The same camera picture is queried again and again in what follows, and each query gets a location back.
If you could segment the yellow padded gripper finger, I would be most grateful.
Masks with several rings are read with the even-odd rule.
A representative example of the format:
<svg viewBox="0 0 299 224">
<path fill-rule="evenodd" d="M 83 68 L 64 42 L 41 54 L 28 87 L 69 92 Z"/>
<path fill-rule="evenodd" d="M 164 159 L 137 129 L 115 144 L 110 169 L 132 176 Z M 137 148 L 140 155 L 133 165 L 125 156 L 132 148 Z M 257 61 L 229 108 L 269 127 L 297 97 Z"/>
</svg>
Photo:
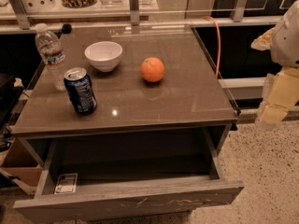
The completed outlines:
<svg viewBox="0 0 299 224">
<path fill-rule="evenodd" d="M 276 75 L 268 74 L 263 84 L 255 125 L 274 129 L 299 102 L 299 69 L 282 68 Z"/>
</svg>

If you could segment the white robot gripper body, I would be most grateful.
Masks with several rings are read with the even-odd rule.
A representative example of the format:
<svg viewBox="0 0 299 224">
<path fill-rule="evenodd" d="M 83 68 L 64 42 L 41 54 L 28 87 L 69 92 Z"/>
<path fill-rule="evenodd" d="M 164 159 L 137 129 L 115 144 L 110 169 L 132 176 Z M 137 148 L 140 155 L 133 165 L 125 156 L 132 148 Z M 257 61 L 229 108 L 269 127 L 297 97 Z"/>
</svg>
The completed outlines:
<svg viewBox="0 0 299 224">
<path fill-rule="evenodd" d="M 274 28 L 250 45 L 259 51 L 269 50 L 274 63 L 299 67 L 299 1 L 295 1 Z"/>
</svg>

